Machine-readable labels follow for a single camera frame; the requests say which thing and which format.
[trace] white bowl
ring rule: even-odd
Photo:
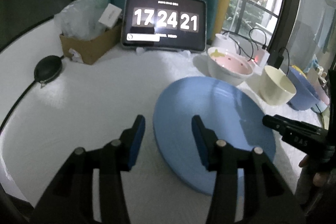
[[[251,65],[246,59],[236,53],[220,47],[211,47],[208,53],[208,70],[213,78],[223,80],[231,85],[237,86],[253,74]],[[224,64],[219,65],[212,57],[226,57]]]
[[[259,92],[266,103],[279,106],[293,98],[296,88],[281,70],[265,66],[261,74]]]

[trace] white tablecloth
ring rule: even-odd
[[[170,170],[161,157],[152,130],[154,105],[170,83],[208,75],[206,56],[189,58],[176,52],[145,52],[113,48],[93,66],[63,61],[61,75],[44,88],[35,85],[5,127],[3,159],[7,174],[29,202],[36,205],[69,154],[78,146],[102,147],[129,128],[137,114],[146,131],[136,165],[122,173],[126,203],[134,224],[205,223],[211,197],[198,193]],[[266,114],[320,125],[311,110],[288,105],[272,107],[257,95],[260,76],[239,88]],[[294,191],[304,154],[283,143],[278,133],[274,164]]]

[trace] digital clock display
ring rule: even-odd
[[[126,0],[122,43],[203,51],[206,5],[202,0]]]

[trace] finger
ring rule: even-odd
[[[313,178],[313,184],[316,187],[322,187],[323,185],[325,185],[328,178],[329,178],[329,173],[327,172],[316,173]]]
[[[299,167],[305,167],[307,164],[308,164],[308,160],[309,160],[309,156],[308,155],[305,155],[305,157],[303,158],[302,161],[300,161],[299,163]]]

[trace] blue tray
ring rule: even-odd
[[[200,115],[204,125],[236,148],[264,149],[273,160],[273,131],[262,123],[263,111],[236,87],[210,77],[189,77],[169,85],[155,105],[153,127],[157,146],[176,175],[189,186],[212,195],[216,172],[202,165],[192,134],[191,119]],[[238,195],[243,196],[239,170]]]

